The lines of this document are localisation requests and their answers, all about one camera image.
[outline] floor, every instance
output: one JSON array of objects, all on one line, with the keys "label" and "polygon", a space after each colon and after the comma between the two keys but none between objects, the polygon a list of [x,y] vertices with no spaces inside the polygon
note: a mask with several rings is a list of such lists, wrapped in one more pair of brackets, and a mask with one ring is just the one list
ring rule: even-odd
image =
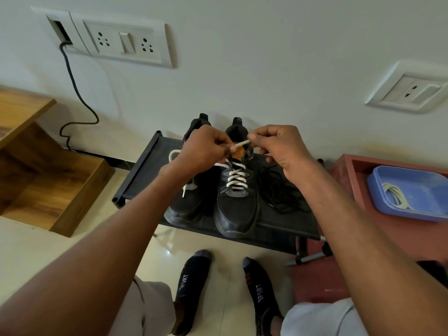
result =
[{"label": "floor", "polygon": [[[128,171],[117,169],[71,238],[0,218],[0,304],[37,271],[86,236],[116,211],[111,202]],[[167,283],[175,293],[185,261],[199,249],[214,254],[205,292],[191,335],[255,335],[255,313],[247,290],[242,259],[255,258],[271,277],[283,315],[293,305],[289,268],[291,256],[160,225],[149,243],[137,275]]]}]

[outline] tile grout line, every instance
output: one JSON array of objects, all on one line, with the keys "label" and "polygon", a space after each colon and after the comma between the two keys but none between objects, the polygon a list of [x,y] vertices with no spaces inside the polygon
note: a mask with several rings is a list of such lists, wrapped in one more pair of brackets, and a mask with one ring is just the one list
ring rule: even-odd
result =
[{"label": "tile grout line", "polygon": [[221,336],[221,328],[223,326],[224,321],[224,313],[225,313],[225,306],[227,304],[227,296],[228,296],[228,290],[230,288],[230,280],[232,279],[232,268],[230,268],[230,275],[228,277],[228,284],[227,284],[227,292],[225,294],[225,300],[224,300],[224,308],[223,308],[223,316],[221,317],[221,324],[220,324],[220,332],[218,333],[218,336]]}]

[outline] blue tray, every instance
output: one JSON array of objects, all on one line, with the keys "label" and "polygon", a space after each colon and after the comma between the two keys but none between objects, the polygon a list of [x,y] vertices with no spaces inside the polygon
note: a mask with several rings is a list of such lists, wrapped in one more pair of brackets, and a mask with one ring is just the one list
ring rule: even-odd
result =
[{"label": "blue tray", "polygon": [[[397,208],[392,194],[384,192],[383,183],[398,186],[413,210]],[[367,185],[380,212],[434,222],[448,220],[448,179],[443,175],[382,165],[367,177]]]}]

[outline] gray pants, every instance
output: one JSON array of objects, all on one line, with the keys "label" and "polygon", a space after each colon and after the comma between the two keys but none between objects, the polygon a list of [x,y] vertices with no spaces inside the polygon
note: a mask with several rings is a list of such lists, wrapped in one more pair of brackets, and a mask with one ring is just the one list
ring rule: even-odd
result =
[{"label": "gray pants", "polygon": [[[135,277],[109,336],[167,336],[176,322],[171,290]],[[367,336],[350,298],[333,304],[300,303],[286,314],[282,336]]]}]

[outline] wall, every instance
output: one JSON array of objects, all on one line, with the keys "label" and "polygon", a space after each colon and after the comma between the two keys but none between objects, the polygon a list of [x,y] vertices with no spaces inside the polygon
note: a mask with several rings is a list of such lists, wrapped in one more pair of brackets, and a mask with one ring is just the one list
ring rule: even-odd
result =
[{"label": "wall", "polygon": [[448,65],[448,0],[2,0],[0,84],[51,95],[40,123],[91,118],[30,6],[162,19],[177,68],[70,55],[98,126],[73,146],[136,161],[158,129],[182,136],[200,112],[225,129],[295,124],[315,157],[372,155],[448,167],[448,102],[425,115],[363,105],[399,59]]}]

